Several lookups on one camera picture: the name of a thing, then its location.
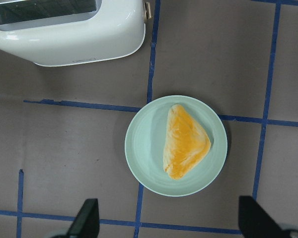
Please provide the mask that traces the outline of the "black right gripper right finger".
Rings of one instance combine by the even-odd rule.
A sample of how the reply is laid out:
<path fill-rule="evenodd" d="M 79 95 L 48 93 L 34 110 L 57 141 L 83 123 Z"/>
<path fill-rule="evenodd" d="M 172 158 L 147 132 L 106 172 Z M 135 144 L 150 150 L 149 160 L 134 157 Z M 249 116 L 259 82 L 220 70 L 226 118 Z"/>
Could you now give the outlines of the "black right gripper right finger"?
<path fill-rule="evenodd" d="M 252 196 L 240 196 L 238 227 L 245 238 L 290 238 Z"/>

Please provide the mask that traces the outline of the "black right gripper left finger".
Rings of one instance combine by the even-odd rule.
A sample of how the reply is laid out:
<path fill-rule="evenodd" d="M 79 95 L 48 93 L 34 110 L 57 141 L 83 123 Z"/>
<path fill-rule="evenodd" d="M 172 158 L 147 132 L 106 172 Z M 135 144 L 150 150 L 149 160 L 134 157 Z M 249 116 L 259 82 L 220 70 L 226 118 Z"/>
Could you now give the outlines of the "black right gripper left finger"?
<path fill-rule="evenodd" d="M 70 226 L 68 238 L 97 238 L 100 231 L 98 199 L 87 199 Z"/>

